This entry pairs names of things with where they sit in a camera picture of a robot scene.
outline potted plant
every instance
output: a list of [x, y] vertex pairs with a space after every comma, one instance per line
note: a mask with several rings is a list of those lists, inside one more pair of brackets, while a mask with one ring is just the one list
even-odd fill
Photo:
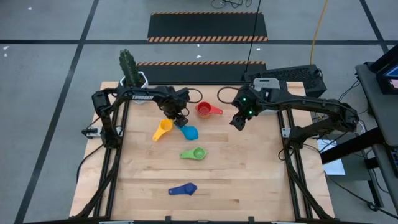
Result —
[[[138, 71], [137, 63], [130, 51], [127, 49], [120, 51], [119, 56], [120, 67], [122, 68], [124, 77], [120, 80], [119, 84], [128, 87], [145, 88], [148, 86], [148, 79], [145, 77], [144, 72]], [[137, 104], [145, 103], [145, 100], [134, 100]]]

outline cactus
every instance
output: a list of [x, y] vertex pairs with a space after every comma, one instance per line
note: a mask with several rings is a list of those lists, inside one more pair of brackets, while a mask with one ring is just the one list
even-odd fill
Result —
[[126, 86], [129, 87], [141, 87], [141, 77], [138, 74], [138, 68], [136, 61], [127, 49], [120, 51], [120, 67], [122, 68], [123, 74], [126, 77]]

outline green measuring cup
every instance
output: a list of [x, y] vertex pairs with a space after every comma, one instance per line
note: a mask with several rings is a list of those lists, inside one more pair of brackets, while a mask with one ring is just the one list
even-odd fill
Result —
[[205, 155], [208, 152], [204, 149], [202, 149], [201, 147], [196, 147], [192, 150], [189, 151], [185, 151], [183, 153], [180, 154], [180, 158], [181, 159], [197, 159], [197, 160], [201, 160], [205, 158]]

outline computer monitor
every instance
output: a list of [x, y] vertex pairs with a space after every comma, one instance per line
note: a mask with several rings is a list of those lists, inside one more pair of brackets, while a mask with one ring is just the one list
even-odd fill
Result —
[[398, 94], [398, 45], [370, 64], [369, 69], [376, 74], [383, 94]]

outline red measuring cup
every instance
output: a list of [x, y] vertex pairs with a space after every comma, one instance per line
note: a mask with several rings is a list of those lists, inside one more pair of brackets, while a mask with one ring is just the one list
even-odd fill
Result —
[[198, 103], [195, 108], [197, 109], [198, 114], [203, 118], [208, 118], [211, 114], [223, 114], [223, 110], [205, 101]]

